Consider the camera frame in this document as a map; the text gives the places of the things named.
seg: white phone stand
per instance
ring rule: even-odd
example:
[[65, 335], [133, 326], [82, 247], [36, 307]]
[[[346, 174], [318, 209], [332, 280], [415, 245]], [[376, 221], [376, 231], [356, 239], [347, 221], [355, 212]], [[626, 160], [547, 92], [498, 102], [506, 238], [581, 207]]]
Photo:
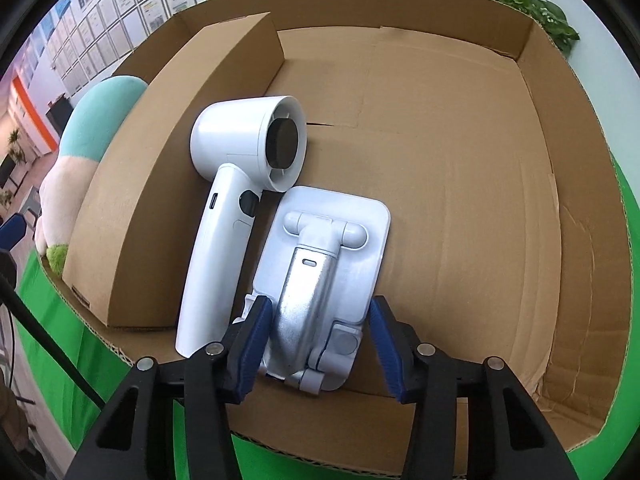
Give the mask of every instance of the white phone stand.
[[262, 373], [312, 394], [344, 384], [389, 224], [377, 200], [303, 186], [285, 193], [239, 318], [257, 296], [273, 301]]

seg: green cloth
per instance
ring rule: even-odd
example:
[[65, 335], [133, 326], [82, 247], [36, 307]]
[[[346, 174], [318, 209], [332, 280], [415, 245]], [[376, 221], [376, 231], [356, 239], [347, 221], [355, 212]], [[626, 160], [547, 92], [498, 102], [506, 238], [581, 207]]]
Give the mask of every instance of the green cloth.
[[[620, 168], [616, 164], [625, 202], [633, 254], [633, 272], [640, 276], [640, 210]], [[634, 280], [632, 318], [640, 316], [640, 280]], [[34, 316], [76, 364], [82, 375], [107, 399], [128, 367], [90, 332], [60, 299], [44, 275], [35, 252], [31, 254], [18, 290]], [[98, 415], [88, 400], [31, 336], [18, 326], [31, 370], [42, 395], [74, 448]], [[602, 480], [622, 455], [640, 425], [640, 329], [632, 323], [623, 377], [602, 432], [590, 443], [569, 453], [580, 480]], [[353, 474], [300, 462], [234, 437], [238, 462], [245, 480], [355, 480]], [[184, 412], [174, 409], [176, 476], [187, 480], [184, 443]]]
[[69, 117], [58, 156], [83, 156], [100, 162], [145, 89], [142, 79], [130, 75], [110, 77], [91, 88]]

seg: green pom pom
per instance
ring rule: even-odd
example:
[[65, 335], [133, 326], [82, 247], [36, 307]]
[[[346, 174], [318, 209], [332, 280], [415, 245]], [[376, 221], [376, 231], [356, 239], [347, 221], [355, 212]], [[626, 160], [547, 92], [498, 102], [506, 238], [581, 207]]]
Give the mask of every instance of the green pom pom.
[[57, 275], [62, 276], [65, 268], [66, 252], [69, 250], [68, 245], [54, 245], [47, 248], [47, 260], [51, 270]]

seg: potted plant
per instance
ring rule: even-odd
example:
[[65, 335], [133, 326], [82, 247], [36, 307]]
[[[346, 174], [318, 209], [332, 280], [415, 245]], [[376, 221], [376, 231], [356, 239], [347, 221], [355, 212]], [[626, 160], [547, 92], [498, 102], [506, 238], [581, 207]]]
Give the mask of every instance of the potted plant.
[[24, 150], [18, 143], [20, 139], [20, 130], [16, 128], [9, 134], [9, 150], [7, 151], [7, 155], [9, 155], [16, 164], [23, 164], [27, 162], [27, 157], [24, 154]]
[[536, 20], [545, 29], [556, 47], [569, 56], [580, 35], [567, 23], [562, 9], [548, 0], [496, 0], [502, 4], [524, 12]]
[[8, 208], [14, 194], [11, 191], [0, 189], [0, 205]]

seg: plush toy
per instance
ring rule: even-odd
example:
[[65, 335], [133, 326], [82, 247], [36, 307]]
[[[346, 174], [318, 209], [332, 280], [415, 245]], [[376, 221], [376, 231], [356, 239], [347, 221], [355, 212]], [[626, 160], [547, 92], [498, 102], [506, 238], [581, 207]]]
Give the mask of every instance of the plush toy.
[[62, 275], [71, 233], [95, 170], [122, 121], [146, 89], [133, 76], [114, 76], [80, 99], [60, 140], [58, 160], [40, 186], [42, 215], [35, 242], [51, 270]]

